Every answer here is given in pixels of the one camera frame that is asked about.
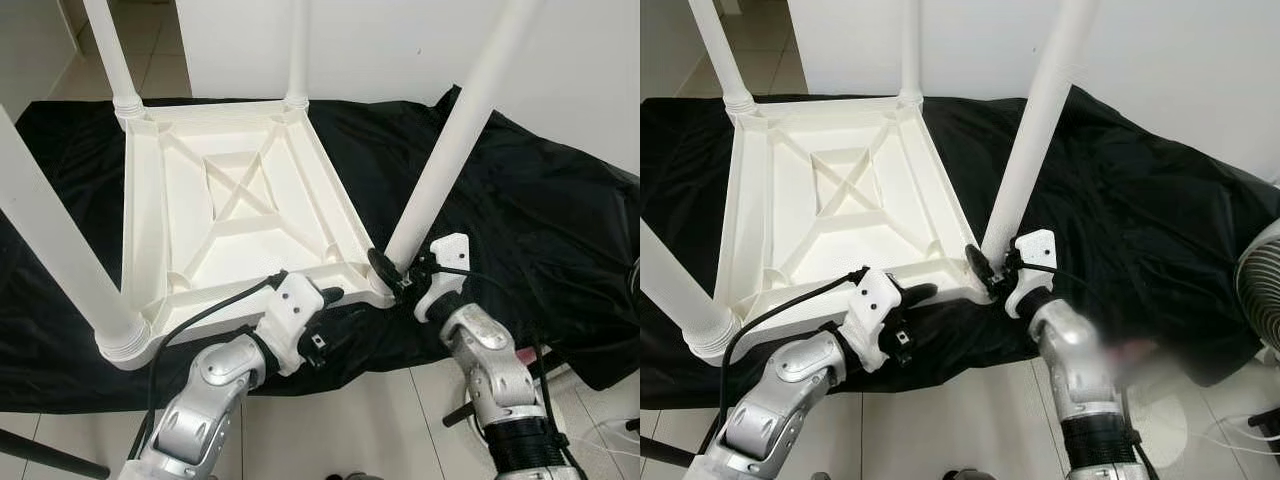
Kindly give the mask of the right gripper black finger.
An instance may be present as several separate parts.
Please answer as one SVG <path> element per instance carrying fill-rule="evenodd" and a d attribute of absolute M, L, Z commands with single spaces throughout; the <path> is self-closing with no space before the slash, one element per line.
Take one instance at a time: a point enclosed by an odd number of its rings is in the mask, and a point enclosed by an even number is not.
<path fill-rule="evenodd" d="M 964 253 L 974 276 L 984 287 L 986 294 L 996 297 L 998 293 L 1000 274 L 993 269 L 989 259 L 977 244 L 966 244 Z"/>
<path fill-rule="evenodd" d="M 396 265 L 379 250 L 369 248 L 367 260 L 380 283 L 390 292 L 394 300 L 401 300 L 404 293 L 403 276 Z"/>

